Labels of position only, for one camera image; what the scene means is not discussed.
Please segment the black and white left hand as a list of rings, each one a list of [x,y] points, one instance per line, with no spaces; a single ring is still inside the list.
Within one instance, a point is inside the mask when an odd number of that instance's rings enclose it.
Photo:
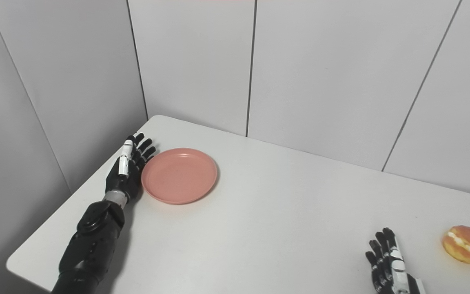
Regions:
[[[145,139],[145,134],[142,132],[127,137],[119,157],[106,177],[106,193],[122,192],[128,200],[133,200],[138,196],[142,171],[156,151],[152,143],[153,140]]]

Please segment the black and white right hand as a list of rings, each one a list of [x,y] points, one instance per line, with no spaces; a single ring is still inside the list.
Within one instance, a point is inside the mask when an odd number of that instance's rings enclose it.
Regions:
[[[377,294],[425,294],[421,279],[406,270],[394,232],[384,227],[369,240],[371,251],[365,256],[371,266],[372,284]]]

